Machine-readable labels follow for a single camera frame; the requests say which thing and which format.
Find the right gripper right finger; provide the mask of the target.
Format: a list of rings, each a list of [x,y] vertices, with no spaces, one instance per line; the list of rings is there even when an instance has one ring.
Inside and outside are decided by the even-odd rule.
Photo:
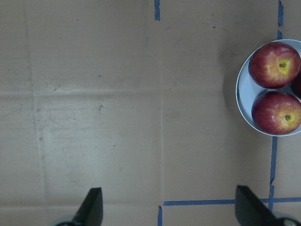
[[[295,219],[277,218],[248,186],[238,185],[235,193],[235,216],[241,226],[300,226]]]

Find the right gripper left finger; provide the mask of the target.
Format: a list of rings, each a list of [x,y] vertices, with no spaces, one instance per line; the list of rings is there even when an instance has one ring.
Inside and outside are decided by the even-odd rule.
[[[100,226],[103,222],[102,188],[91,188],[84,201],[70,221],[56,224],[57,226]]]

